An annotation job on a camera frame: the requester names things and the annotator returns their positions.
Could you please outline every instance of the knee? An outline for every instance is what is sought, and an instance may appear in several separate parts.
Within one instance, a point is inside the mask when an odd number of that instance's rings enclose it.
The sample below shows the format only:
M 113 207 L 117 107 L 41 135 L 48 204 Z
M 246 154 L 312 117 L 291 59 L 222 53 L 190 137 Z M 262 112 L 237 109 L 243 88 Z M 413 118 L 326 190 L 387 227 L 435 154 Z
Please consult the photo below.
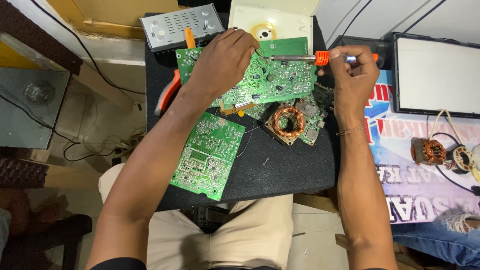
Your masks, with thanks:
M 121 169 L 125 163 L 118 164 L 106 171 L 98 180 L 98 190 L 102 194 L 102 201 L 105 203 L 110 189 L 113 186 L 113 183 L 117 179 L 117 176 L 120 174 Z

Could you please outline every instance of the white screen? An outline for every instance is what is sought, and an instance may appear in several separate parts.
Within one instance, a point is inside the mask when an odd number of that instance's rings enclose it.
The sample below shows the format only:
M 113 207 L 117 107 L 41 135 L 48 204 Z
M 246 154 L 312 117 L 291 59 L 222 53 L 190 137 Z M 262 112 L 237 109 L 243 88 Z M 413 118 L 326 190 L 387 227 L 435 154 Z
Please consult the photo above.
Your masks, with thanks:
M 400 108 L 480 113 L 480 49 L 397 41 Z

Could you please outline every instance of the hand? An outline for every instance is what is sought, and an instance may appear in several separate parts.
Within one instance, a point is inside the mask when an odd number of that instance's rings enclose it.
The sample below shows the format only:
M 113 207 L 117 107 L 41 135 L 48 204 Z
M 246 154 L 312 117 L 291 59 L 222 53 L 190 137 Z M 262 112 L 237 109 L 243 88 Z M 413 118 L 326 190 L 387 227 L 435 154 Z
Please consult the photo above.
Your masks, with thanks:
M 345 64 L 342 54 L 356 56 L 359 64 Z M 332 49 L 328 56 L 335 78 L 334 115 L 338 127 L 345 131 L 363 126 L 365 104 L 380 74 L 372 52 L 367 46 L 348 45 Z
M 213 102 L 243 79 L 258 48 L 260 44 L 251 34 L 229 28 L 203 50 L 187 84 L 200 88 Z

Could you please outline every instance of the bracelet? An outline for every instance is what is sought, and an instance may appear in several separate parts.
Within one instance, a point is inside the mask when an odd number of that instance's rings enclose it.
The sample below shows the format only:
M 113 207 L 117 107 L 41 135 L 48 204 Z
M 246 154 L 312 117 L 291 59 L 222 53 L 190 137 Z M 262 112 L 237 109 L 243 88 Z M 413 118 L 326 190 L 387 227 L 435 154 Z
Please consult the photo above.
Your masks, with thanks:
M 365 129 L 366 127 L 367 126 L 359 126 L 359 127 L 356 127 L 356 128 L 347 129 L 345 131 L 337 133 L 336 135 L 337 136 L 343 136 L 343 135 L 348 134 L 348 133 L 352 133 L 352 132 L 355 132 L 355 131 L 358 131 L 358 130 Z

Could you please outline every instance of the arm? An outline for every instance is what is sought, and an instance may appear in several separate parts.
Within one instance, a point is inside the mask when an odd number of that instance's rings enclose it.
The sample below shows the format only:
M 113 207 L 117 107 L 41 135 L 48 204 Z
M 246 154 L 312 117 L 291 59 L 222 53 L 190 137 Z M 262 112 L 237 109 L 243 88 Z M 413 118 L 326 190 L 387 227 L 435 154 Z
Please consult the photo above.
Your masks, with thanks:
M 231 28 L 205 48 L 188 83 L 118 175 L 98 218 L 87 269 L 119 257 L 146 262 L 148 224 L 185 141 L 208 106 L 242 80 L 259 47 L 250 34 Z
M 345 64 L 341 54 L 357 56 L 360 65 Z M 335 77 L 334 114 L 340 131 L 365 125 L 364 109 L 379 70 L 367 46 L 341 46 L 329 52 Z M 365 130 L 340 137 L 338 203 L 350 269 L 396 270 L 385 194 Z

